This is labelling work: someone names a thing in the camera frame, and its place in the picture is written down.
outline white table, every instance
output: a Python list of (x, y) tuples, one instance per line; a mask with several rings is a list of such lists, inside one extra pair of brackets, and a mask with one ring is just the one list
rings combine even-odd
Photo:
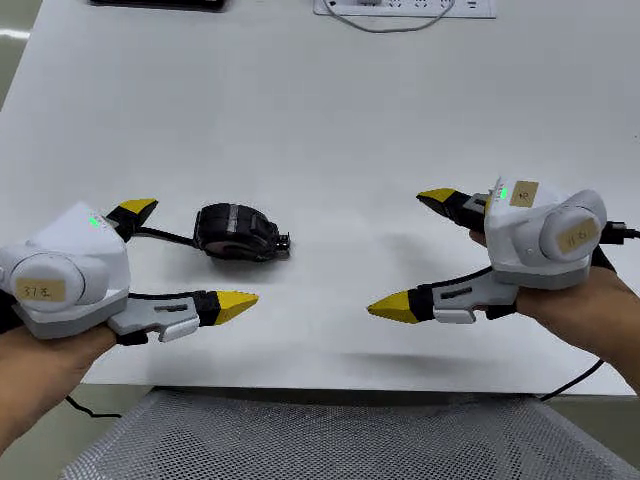
[[(597, 188), (640, 225), (640, 3), (608, 4), (510, 0), (496, 21), (375, 36), (310, 0), (221, 15), (45, 0), (0, 115), (0, 241), (78, 199), (107, 212), (145, 196), (160, 200), (149, 225), (176, 233), (221, 201), (291, 232), (290, 261), (260, 266), (132, 242), (136, 291), (261, 300), (224, 327), (116, 348), (90, 383), (552, 390), (594, 359), (531, 320), (408, 326), (365, 307), (488, 263), (415, 200), (424, 189), (512, 173)], [(607, 252), (640, 289), (640, 245)], [(572, 392), (631, 390), (607, 367)]]

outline hand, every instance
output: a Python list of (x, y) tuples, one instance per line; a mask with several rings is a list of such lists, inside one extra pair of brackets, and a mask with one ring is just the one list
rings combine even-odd
[[(484, 235), (470, 236), (485, 245)], [(640, 299), (615, 272), (592, 267), (585, 283), (565, 290), (520, 288), (516, 307), (565, 342), (611, 363), (640, 392)]]
[(25, 327), (0, 335), (0, 453), (64, 400), (115, 342), (104, 325), (59, 340), (37, 340)]

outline electrical outlet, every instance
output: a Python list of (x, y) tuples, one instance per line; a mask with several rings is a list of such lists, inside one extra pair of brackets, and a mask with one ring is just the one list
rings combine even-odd
[[(437, 17), (450, 0), (327, 0), (338, 15), (369, 17)], [(314, 0), (313, 11), (328, 15), (324, 0)], [(447, 17), (496, 18), (496, 0), (456, 0)]]

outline gray mesh chair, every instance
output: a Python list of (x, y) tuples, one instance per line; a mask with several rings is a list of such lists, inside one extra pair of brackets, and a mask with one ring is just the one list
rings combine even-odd
[(640, 473), (530, 397), (418, 407), (155, 390), (63, 480), (628, 480)]

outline paper label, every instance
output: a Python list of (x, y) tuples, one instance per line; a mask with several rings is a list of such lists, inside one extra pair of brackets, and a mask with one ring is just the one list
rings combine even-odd
[(533, 201), (536, 199), (536, 193), (538, 193), (538, 182), (516, 182), (509, 205), (512, 207), (531, 208), (533, 207)]
[(575, 227), (572, 227), (556, 237), (558, 247), (564, 254), (573, 252), (577, 248), (580, 248), (585, 243), (590, 242), (598, 236), (598, 226), (593, 218), (588, 218), (583, 222), (580, 222)]
[(16, 298), (36, 302), (64, 302), (64, 280), (25, 278), (16, 280)]

